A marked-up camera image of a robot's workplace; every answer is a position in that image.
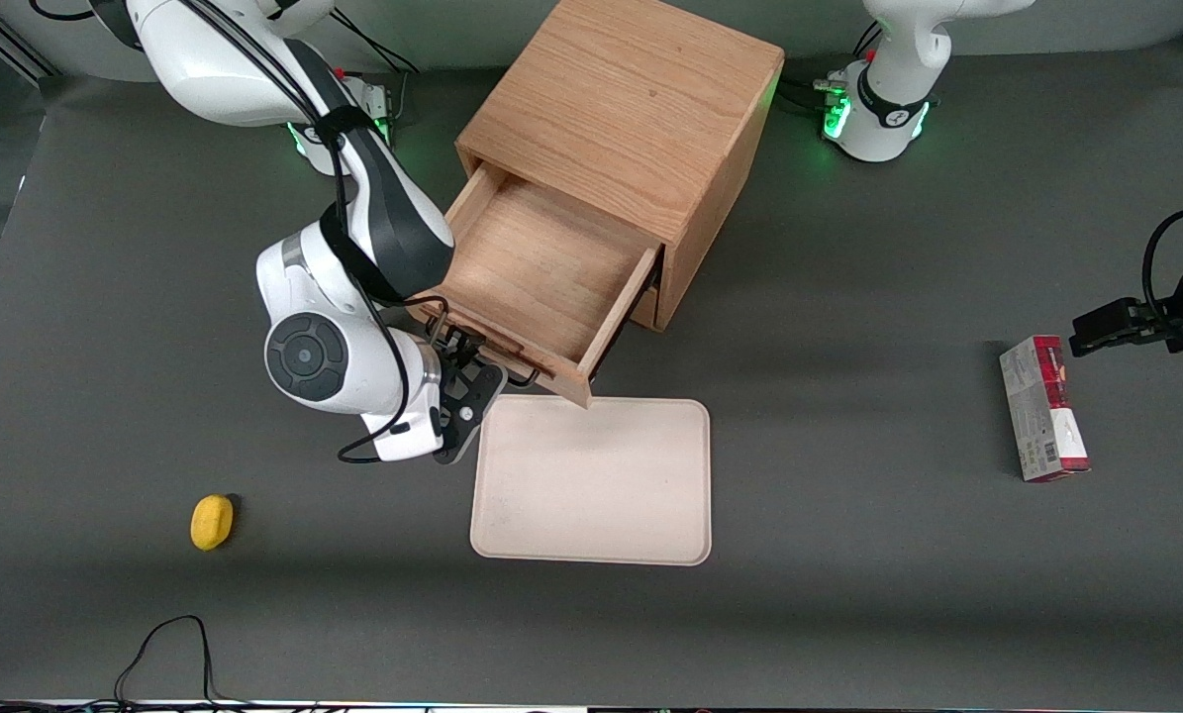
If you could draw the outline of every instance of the wooden box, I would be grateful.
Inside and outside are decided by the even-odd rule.
[[[783,63],[658,0],[561,0],[455,142],[470,180],[433,290],[450,322],[588,406],[623,320],[671,320],[749,175]]]

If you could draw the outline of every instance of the product box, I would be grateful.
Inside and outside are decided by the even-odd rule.
[[[1066,398],[1062,339],[1033,337],[1000,356],[1022,479],[1043,484],[1090,469]]]

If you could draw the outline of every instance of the wire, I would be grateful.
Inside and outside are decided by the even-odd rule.
[[[529,388],[537,382],[537,369],[534,369],[526,380],[513,380],[511,374],[508,375],[508,383],[513,384],[516,388]]]
[[[393,52],[393,50],[389,50],[388,46],[381,45],[379,41],[375,41],[373,38],[367,35],[367,33],[361,31],[361,28],[357,27],[357,24],[354,22],[353,19],[350,19],[349,15],[347,15],[345,12],[343,12],[343,9],[334,8],[331,11],[330,17],[331,19],[337,20],[337,22],[341,22],[342,26],[348,28],[348,31],[350,31],[351,33],[355,33],[357,37],[361,37],[361,39],[366,41],[367,45],[370,45],[370,48],[375,50],[375,53],[380,54],[388,63],[388,66],[392,67],[393,71],[395,72],[402,71],[401,69],[397,67],[396,64],[393,63],[393,59],[396,59],[399,63],[406,64],[407,67],[411,67],[411,71],[420,73],[420,69],[415,67],[415,65],[411,63],[409,59],[405,58],[401,54],[397,54],[396,52]]]
[[[1158,227],[1150,235],[1150,242],[1146,244],[1146,252],[1144,252],[1144,257],[1142,258],[1142,292],[1150,305],[1150,310],[1153,312],[1153,319],[1158,322],[1162,330],[1171,335],[1174,342],[1183,344],[1183,325],[1174,328],[1162,303],[1153,298],[1153,253],[1156,253],[1158,241],[1166,234],[1168,228],[1181,220],[1183,220],[1183,210],[1175,212],[1172,215],[1165,218],[1164,221],[1158,222]]]
[[[298,110],[300,110],[302,114],[305,114],[306,122],[310,122],[311,125],[315,125],[323,118],[318,109],[315,106],[313,101],[311,101],[310,96],[306,95],[306,91],[299,84],[297,84],[296,78],[292,78],[291,72],[289,72],[287,67],[284,67],[283,64],[280,64],[277,58],[273,58],[273,56],[270,54],[270,51],[266,51],[264,46],[258,44],[254,40],[254,38],[252,38],[246,32],[246,30],[243,28],[243,26],[239,26],[239,24],[234,21],[233,18],[230,18],[228,14],[222,13],[220,9],[218,9],[216,6],[213,5],[211,0],[180,0],[180,2],[187,5],[188,8],[192,9],[192,12],[194,12],[194,14],[196,14],[199,18],[208,22],[208,26],[213,27],[216,32],[222,34],[226,38],[226,40],[228,40],[230,44],[234,46],[234,50],[238,50],[239,53],[244,54],[244,58],[247,58],[248,60],[251,60],[251,63],[256,64],[256,66],[260,69],[261,73],[264,73],[266,78],[270,78],[270,80],[276,86],[278,86],[278,89],[284,95],[287,96],[289,101],[291,101],[292,104]],[[225,27],[221,27],[222,22],[225,22],[226,26],[228,26],[230,32],[226,31]],[[244,46],[244,44],[241,44],[240,41],[240,38],[243,38],[243,40],[246,41],[248,46]],[[265,59],[264,63],[261,63],[261,60],[256,58],[254,52],[256,54],[260,54],[261,59]],[[380,131],[379,127],[370,127],[370,128],[373,128],[373,131],[377,131],[379,134]],[[347,212],[348,199],[345,192],[345,180],[343,179],[343,167],[341,163],[341,148],[338,148],[337,142],[334,141],[324,142],[324,147],[328,149],[328,154],[331,156],[331,166],[335,177],[335,190],[337,190],[337,201],[335,202],[335,208],[337,208],[337,220],[341,221],[341,229],[345,231],[345,234],[348,234],[349,232],[349,215]],[[360,439],[360,441],[351,442],[349,446],[343,447],[341,451],[337,451],[337,459],[341,461],[345,461],[345,464],[351,464],[351,465],[379,464],[379,461],[381,461],[380,458],[353,458],[347,454],[350,451],[355,451],[357,447],[363,446],[364,442],[371,442],[374,441],[374,439],[380,437],[381,435],[387,433],[393,424],[397,423],[397,420],[400,420],[401,416],[406,414],[406,406],[407,402],[409,402],[411,384],[409,384],[409,378],[407,378],[406,375],[406,368],[402,362],[401,350],[397,348],[397,342],[395,338],[393,338],[392,331],[389,331],[388,325],[384,324],[384,320],[382,319],[380,312],[375,310],[374,303],[370,302],[370,297],[357,283],[355,276],[349,274],[348,271],[347,274],[349,277],[349,281],[353,284],[353,287],[357,290],[357,294],[360,294],[361,298],[363,298],[363,302],[367,304],[367,311],[370,313],[370,317],[373,317],[375,325],[383,335],[384,342],[388,343],[388,349],[393,355],[393,362],[395,362],[397,367],[397,378],[400,380],[402,385],[402,401],[400,409],[397,409],[396,414],[388,420],[388,423],[384,423],[384,426],[382,426],[381,429],[376,429],[375,432],[368,434],[366,437]]]
[[[137,654],[135,654],[134,660],[129,662],[129,667],[124,667],[124,670],[119,673],[119,676],[116,676],[116,682],[112,685],[112,699],[121,701],[121,704],[129,700],[124,698],[124,682],[129,680],[129,675],[134,673],[134,668],[142,662],[143,655],[147,654],[147,647],[150,646],[153,637],[155,637],[156,633],[160,633],[162,628],[168,627],[169,624],[175,624],[176,622],[185,622],[186,620],[190,620],[194,624],[196,624],[199,629],[199,643],[203,647],[203,699],[207,700],[208,704],[216,704],[216,699],[226,698],[216,691],[216,685],[212,680],[212,649],[208,647],[208,633],[203,626],[203,620],[196,617],[194,614],[183,614],[180,615],[180,617],[166,618],[164,622],[160,622],[151,629],[151,631],[148,631],[148,635],[143,639],[143,644],[137,647]]]
[[[402,72],[402,87],[397,91],[397,110],[393,112],[392,121],[397,121],[402,117],[402,112],[406,110],[406,80],[409,80],[411,72]]]
[[[877,40],[879,34],[881,34],[881,24],[877,22],[877,20],[872,20],[872,24],[865,28],[864,34],[859,35],[859,41],[854,44],[854,50],[851,51],[851,54],[854,54],[858,58],[868,45],[872,45],[873,41]]]
[[[92,9],[85,9],[84,13],[52,13],[50,9],[43,9],[39,5],[39,0],[28,0],[28,5],[33,6],[33,12],[43,18],[58,20],[60,22],[75,22],[76,20],[88,20],[93,17]]]
[[[361,292],[361,285],[357,284],[355,277],[349,276],[349,279],[350,281],[353,281],[353,284],[355,284],[357,292]],[[375,310],[375,304],[370,302],[370,298],[368,298],[366,293],[363,293],[363,302],[367,304],[367,311],[370,312],[370,319],[375,320],[375,325],[377,325],[381,333],[384,335],[384,342],[388,343],[388,349],[393,352],[393,362],[395,362],[397,367],[397,378],[402,382],[402,403],[400,409],[397,409],[396,414],[393,414],[393,417],[388,420],[388,423],[384,423],[383,426],[381,426],[381,428],[375,429],[373,433],[366,434],[363,437],[357,439],[357,441],[351,442],[349,446],[343,447],[341,451],[337,451],[337,459],[341,460],[343,464],[350,464],[351,466],[379,464],[380,461],[382,461],[382,459],[379,458],[377,455],[355,458],[353,455],[347,455],[347,454],[350,451],[356,451],[357,448],[366,446],[366,443],[373,442],[375,441],[375,439],[388,433],[388,429],[393,428],[393,424],[397,423],[397,420],[400,420],[401,416],[406,415],[406,402],[409,401],[411,397],[409,378],[406,377],[406,365],[402,363],[401,351],[397,351],[397,343],[393,342],[393,335],[388,331],[388,325],[384,324],[383,317],[380,316],[380,311]]]

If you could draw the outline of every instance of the yellow object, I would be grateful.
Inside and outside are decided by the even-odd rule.
[[[192,542],[199,550],[212,550],[230,537],[230,525],[233,520],[234,506],[228,497],[203,498],[192,514]]]

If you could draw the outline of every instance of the open drawer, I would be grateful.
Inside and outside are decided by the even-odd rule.
[[[518,378],[537,371],[551,393],[590,406],[600,361],[651,287],[658,241],[486,162],[446,220],[454,260],[428,294],[451,303],[447,324],[483,333],[484,356]]]

